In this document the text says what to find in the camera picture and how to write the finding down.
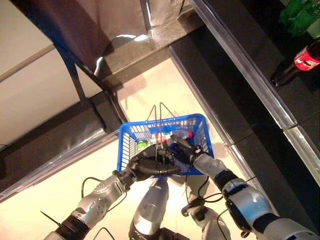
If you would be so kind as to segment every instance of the white floor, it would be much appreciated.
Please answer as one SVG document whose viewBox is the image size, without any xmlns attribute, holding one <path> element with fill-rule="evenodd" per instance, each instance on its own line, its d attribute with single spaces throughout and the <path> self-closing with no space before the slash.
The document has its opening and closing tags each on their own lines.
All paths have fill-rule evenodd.
<svg viewBox="0 0 320 240">
<path fill-rule="evenodd" d="M 144 121 L 154 104 L 163 102 L 177 116 L 200 113 L 205 115 L 196 98 L 191 93 L 182 76 L 168 59 L 145 73 L 135 77 L 118 92 L 120 104 L 129 121 Z M 220 136 L 210 122 L 209 133 L 214 155 L 221 159 L 236 175 L 243 178 L 224 147 Z M 0 239 L 2 240 L 35 240 L 43 239 L 56 225 L 45 218 L 40 211 L 62 222 L 77 206 L 81 198 L 81 183 L 86 177 L 106 179 L 116 169 L 118 158 L 118 141 L 114 141 L 73 165 L 58 172 L 41 183 L 30 187 L 0 203 Z M 188 183 L 198 188 L 204 177 L 188 177 Z M 202 231 L 191 219 L 183 217 L 181 208 L 186 204 L 184 179 L 179 182 L 168 180 L 169 199 L 162 226 L 190 238 L 201 239 Z M 131 186 L 127 198 L 89 232 L 86 239 L 92 240 L 101 227 L 106 227 L 116 240 L 128 239 L 129 226 L 135 210 L 147 192 L 152 179 L 136 182 Z M 87 181 L 84 194 L 88 194 L 97 183 Z M 207 195 L 218 193 L 211 183 Z M 226 209 L 224 200 L 217 203 L 206 203 L 217 213 Z M 240 239 L 241 231 L 234 224 L 229 213 L 222 216 L 231 232 L 232 239 Z M 101 232 L 97 240 L 111 239 L 106 232 Z M 251 234 L 248 240 L 256 239 Z"/>
</svg>

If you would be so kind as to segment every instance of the red label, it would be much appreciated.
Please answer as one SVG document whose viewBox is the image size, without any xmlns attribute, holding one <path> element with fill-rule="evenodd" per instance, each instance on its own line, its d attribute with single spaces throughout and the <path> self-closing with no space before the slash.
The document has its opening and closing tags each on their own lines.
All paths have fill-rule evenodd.
<svg viewBox="0 0 320 240">
<path fill-rule="evenodd" d="M 308 51 L 307 47 L 305 47 L 301 52 L 299 52 L 294 57 L 294 64 L 296 67 L 302 71 L 309 71 L 313 69 L 315 66 L 320 64 L 320 61 L 313 59 Z"/>
</svg>

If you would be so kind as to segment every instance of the black cable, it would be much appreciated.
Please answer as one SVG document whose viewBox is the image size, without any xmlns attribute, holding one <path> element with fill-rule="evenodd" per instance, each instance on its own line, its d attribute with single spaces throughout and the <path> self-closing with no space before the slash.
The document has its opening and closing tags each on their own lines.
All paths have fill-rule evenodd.
<svg viewBox="0 0 320 240">
<path fill-rule="evenodd" d="M 222 235 L 223 235 L 223 237 L 224 237 L 225 240 L 228 240 L 228 239 L 226 238 L 226 235 L 224 234 L 224 231 L 222 231 L 222 229 L 221 229 L 221 227 L 220 227 L 219 218 L 220 218 L 220 216 L 221 216 L 222 214 L 224 214 L 227 210 L 228 210 L 228 209 L 224 210 L 224 211 L 223 211 L 222 213 L 220 213 L 219 216 L 216 218 L 216 223 L 218 224 L 218 227 L 219 227 L 219 229 L 220 229 L 220 231 L 221 231 L 221 233 L 222 233 Z"/>
<path fill-rule="evenodd" d="M 206 199 L 211 198 L 211 197 L 216 196 L 216 195 L 220 195 L 220 194 L 222 195 L 221 192 L 218 192 L 218 193 L 212 194 L 212 195 L 210 195 L 210 196 L 206 196 L 206 197 L 204 198 L 204 201 L 205 201 L 206 203 L 216 203 L 216 202 L 219 202 L 221 199 L 224 198 L 224 196 L 221 196 L 221 197 L 219 197 L 218 199 L 212 200 L 212 201 L 208 201 L 208 200 L 206 200 Z"/>
<path fill-rule="evenodd" d="M 251 181 L 252 179 L 255 179 L 257 176 L 254 176 L 254 177 L 252 177 L 252 178 L 249 178 L 247 181 L 245 181 L 246 183 L 247 182 L 249 182 L 249 181 Z"/>
<path fill-rule="evenodd" d="M 96 180 L 98 182 L 103 182 L 102 180 L 98 179 L 98 178 L 95 178 L 93 176 L 90 176 L 90 177 L 87 177 L 85 180 L 83 180 L 82 182 L 82 185 L 81 185 L 81 198 L 83 199 L 84 198 L 84 186 L 85 186 L 85 182 L 89 179 L 93 179 L 93 180 Z"/>
<path fill-rule="evenodd" d="M 207 176 L 206 177 L 206 179 L 205 179 L 205 181 L 202 183 L 202 185 L 199 187 L 199 189 L 198 189 L 198 197 L 202 197 L 202 196 L 200 196 L 200 191 L 201 191 L 201 189 L 206 185 L 206 183 L 208 182 L 208 180 L 209 180 L 209 176 Z M 210 196 L 206 196 L 206 197 L 204 197 L 203 196 L 203 199 L 204 199 L 204 201 L 206 202 L 206 203 L 216 203 L 216 202 L 219 202 L 221 199 L 223 199 L 224 197 L 222 196 L 222 197 L 220 197 L 220 198 L 218 198 L 218 199 L 216 199 L 216 200 L 212 200 L 212 201 L 209 201 L 209 200 L 206 200 L 206 199 L 208 199 L 208 198 L 211 198 L 211 197 L 213 197 L 213 196 L 216 196 L 216 195 L 220 195 L 220 194 L 222 194 L 221 192 L 218 192 L 218 193 L 215 193 L 215 194 L 212 194 L 212 195 L 210 195 Z"/>
<path fill-rule="evenodd" d="M 108 232 L 108 234 L 110 235 L 110 237 L 111 237 L 113 240 L 115 240 L 115 238 L 114 238 L 114 236 L 112 236 L 111 232 L 109 232 L 109 230 L 106 229 L 105 227 L 100 228 L 100 230 L 96 233 L 96 235 L 95 235 L 95 237 L 93 238 L 93 240 L 96 239 L 96 237 L 98 236 L 98 234 L 101 232 L 102 229 L 106 230 L 106 231 Z"/>
<path fill-rule="evenodd" d="M 209 176 L 206 177 L 206 180 L 204 181 L 204 183 L 202 183 L 202 185 L 199 187 L 199 189 L 198 189 L 198 197 L 201 197 L 201 196 L 200 196 L 200 191 L 201 191 L 201 189 L 206 185 L 206 183 L 208 182 L 208 180 L 209 180 Z"/>
<path fill-rule="evenodd" d="M 188 194 L 187 194 L 187 179 L 188 179 L 188 173 L 189 173 L 190 168 L 191 168 L 191 164 L 189 164 L 188 171 L 186 172 L 186 175 L 185 175 L 185 197 L 186 197 L 186 202 L 188 204 L 190 204 L 190 202 L 189 202 Z"/>
<path fill-rule="evenodd" d="M 110 209 L 108 210 L 108 212 L 110 212 L 112 209 L 114 209 L 116 206 L 118 206 L 123 200 L 125 200 L 126 197 L 127 197 L 127 191 L 125 191 L 125 196 L 124 196 L 124 198 L 122 198 L 122 200 L 121 200 L 120 202 L 118 202 L 115 206 L 113 206 L 112 208 L 110 208 Z"/>
</svg>

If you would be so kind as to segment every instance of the green bottle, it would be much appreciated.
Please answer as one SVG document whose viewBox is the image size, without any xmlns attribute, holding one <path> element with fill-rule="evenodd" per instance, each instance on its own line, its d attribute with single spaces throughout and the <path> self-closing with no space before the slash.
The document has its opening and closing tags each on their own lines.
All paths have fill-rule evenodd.
<svg viewBox="0 0 320 240">
<path fill-rule="evenodd" d="M 280 12 L 278 22 L 289 25 L 310 0 L 291 0 L 288 5 Z"/>
<path fill-rule="evenodd" d="M 313 24 L 320 17 L 320 0 L 312 0 L 307 4 L 305 9 L 292 22 L 288 32 L 293 37 L 304 34 L 308 27 Z"/>
</svg>

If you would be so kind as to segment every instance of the plastic basket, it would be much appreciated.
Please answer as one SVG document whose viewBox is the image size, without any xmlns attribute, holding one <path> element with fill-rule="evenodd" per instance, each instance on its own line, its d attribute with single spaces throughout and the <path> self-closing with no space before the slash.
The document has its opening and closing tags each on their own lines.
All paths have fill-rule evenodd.
<svg viewBox="0 0 320 240">
<path fill-rule="evenodd" d="M 202 146 L 202 149 L 211 157 L 214 157 L 208 126 L 206 119 L 201 114 L 191 114 L 178 116 L 174 118 L 166 118 L 162 120 L 126 122 L 119 128 L 119 149 L 117 160 L 117 171 L 126 168 L 129 160 L 138 153 L 137 142 L 140 140 L 149 140 L 152 134 L 175 132 L 184 130 L 192 132 L 189 142 L 194 145 Z M 189 165 L 178 160 L 174 160 L 174 164 L 180 166 L 181 173 L 178 175 L 186 175 Z M 201 175 L 202 173 L 194 167 L 190 167 L 188 175 Z"/>
</svg>

